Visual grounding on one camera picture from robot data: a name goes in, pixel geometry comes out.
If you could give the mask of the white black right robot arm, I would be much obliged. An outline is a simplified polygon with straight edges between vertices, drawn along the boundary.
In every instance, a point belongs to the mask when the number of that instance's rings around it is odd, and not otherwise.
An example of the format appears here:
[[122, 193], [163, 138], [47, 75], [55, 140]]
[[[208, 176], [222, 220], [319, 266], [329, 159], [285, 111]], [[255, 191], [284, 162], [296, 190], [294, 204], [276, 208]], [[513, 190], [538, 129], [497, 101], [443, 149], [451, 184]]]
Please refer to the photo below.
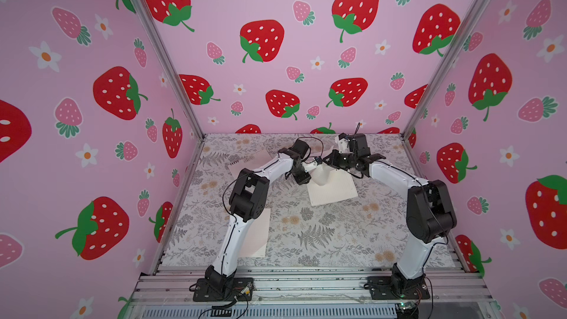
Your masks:
[[405, 198], [410, 235], [392, 275], [404, 281], [421, 278], [433, 247], [441, 244], [457, 224], [447, 185], [441, 180], [414, 176], [380, 154], [358, 157], [333, 150], [323, 161], [332, 168], [359, 171], [363, 177], [381, 182]]

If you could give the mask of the torn white lined page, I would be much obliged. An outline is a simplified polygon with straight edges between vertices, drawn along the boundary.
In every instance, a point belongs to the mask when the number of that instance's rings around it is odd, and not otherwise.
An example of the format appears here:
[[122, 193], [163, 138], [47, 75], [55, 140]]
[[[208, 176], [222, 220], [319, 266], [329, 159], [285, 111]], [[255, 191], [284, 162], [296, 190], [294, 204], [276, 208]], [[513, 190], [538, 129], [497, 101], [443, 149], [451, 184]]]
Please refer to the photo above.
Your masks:
[[333, 168], [328, 166], [326, 163], [322, 162], [321, 164], [317, 164], [313, 170], [310, 171], [310, 176], [312, 181], [318, 186], [324, 186], [328, 179], [330, 173], [333, 171]]

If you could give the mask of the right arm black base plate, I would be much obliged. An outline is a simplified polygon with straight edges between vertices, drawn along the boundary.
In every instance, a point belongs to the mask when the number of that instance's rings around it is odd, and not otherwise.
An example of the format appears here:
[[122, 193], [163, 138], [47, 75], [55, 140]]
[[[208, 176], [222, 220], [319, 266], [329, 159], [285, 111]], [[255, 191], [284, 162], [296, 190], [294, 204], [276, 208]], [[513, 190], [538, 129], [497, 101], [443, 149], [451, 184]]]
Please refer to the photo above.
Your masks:
[[370, 276], [363, 288], [370, 292], [373, 300], [417, 301], [431, 298], [424, 276], [410, 280], [399, 276]]

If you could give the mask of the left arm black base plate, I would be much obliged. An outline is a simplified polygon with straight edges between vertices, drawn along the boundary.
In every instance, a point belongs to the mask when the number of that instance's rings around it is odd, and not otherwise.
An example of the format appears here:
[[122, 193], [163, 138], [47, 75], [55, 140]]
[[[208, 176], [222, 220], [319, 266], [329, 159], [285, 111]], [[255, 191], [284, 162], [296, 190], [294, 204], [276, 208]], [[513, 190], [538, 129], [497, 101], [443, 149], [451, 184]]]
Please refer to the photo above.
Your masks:
[[194, 302], [250, 301], [254, 291], [253, 278], [232, 278], [215, 283], [211, 279], [199, 279], [189, 291]]

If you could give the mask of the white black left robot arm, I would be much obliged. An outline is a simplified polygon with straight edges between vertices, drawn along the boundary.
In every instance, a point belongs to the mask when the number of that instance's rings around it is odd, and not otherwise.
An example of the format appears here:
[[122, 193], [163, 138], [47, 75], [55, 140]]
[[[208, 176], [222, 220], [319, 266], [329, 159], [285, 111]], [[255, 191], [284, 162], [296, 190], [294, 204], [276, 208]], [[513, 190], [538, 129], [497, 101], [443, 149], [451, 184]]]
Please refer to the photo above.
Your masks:
[[254, 169], [243, 168], [232, 183], [228, 202], [224, 203], [230, 222], [220, 251], [208, 267], [207, 276], [225, 279], [236, 272], [240, 249], [252, 223], [264, 211], [272, 181], [292, 175], [298, 184], [307, 184], [311, 180], [310, 173], [321, 164], [320, 157], [306, 162], [301, 154], [292, 149], [281, 149], [275, 158], [264, 165]]

